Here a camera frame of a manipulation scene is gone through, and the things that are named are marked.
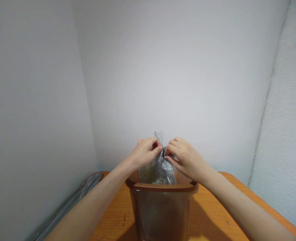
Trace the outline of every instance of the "wooden table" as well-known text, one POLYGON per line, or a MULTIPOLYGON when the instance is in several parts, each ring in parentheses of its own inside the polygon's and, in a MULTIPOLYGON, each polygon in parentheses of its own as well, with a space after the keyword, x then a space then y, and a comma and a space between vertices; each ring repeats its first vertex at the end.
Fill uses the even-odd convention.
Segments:
MULTIPOLYGON (((222 175, 296 236, 296 227, 248 187, 229 173, 222 172, 222 175)), ((130 193, 125 184, 112 201, 90 240, 138 240, 130 193)), ((206 188, 200 185, 198 193, 194 194, 190 201, 188 240, 233 241, 248 239, 225 208, 206 188)))

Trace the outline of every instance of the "white wall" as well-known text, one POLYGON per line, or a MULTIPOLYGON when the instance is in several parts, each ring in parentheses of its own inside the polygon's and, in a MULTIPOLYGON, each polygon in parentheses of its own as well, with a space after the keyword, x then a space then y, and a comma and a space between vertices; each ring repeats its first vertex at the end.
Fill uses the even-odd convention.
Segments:
POLYGON ((296 226, 296 0, 281 36, 249 187, 296 226))
POLYGON ((0 240, 23 240, 97 170, 71 3, 0 1, 0 240))
POLYGON ((248 183, 288 0, 73 3, 101 168, 160 129, 248 183))

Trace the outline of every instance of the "plastic bag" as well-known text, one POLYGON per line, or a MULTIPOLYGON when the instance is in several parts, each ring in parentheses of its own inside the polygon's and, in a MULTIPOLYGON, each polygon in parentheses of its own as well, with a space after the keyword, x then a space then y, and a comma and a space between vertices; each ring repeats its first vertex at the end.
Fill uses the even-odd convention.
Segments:
POLYGON ((102 172, 92 174, 81 187, 54 212, 40 227, 38 227, 26 241, 42 241, 51 233, 60 220, 92 189, 102 177, 102 172))
MULTIPOLYGON (((155 131, 155 137, 162 144, 164 137, 162 131, 155 131)), ((177 184, 172 164, 164 159, 165 149, 166 147, 150 165, 139 169, 139 181, 141 183, 177 184)))

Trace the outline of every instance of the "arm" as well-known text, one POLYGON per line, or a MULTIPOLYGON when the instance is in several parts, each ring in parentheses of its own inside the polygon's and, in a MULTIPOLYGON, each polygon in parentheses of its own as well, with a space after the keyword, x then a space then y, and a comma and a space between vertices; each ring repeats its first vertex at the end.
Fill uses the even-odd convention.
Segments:
POLYGON ((46 241, 89 240, 101 217, 128 176, 142 166, 151 163, 161 152, 156 138, 139 140, 130 156, 99 182, 58 223, 46 241))
POLYGON ((218 199, 249 240, 296 240, 277 220, 208 165, 186 140, 170 141, 165 155, 180 172, 202 184, 218 199))

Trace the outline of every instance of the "trash can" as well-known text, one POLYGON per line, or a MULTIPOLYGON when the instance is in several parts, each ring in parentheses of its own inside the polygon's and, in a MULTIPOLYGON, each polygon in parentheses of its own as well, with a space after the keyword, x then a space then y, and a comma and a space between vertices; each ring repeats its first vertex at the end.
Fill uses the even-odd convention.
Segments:
POLYGON ((180 172, 176 185, 139 183, 138 171, 127 180, 138 236, 143 241, 185 240, 190 196, 198 183, 180 172))

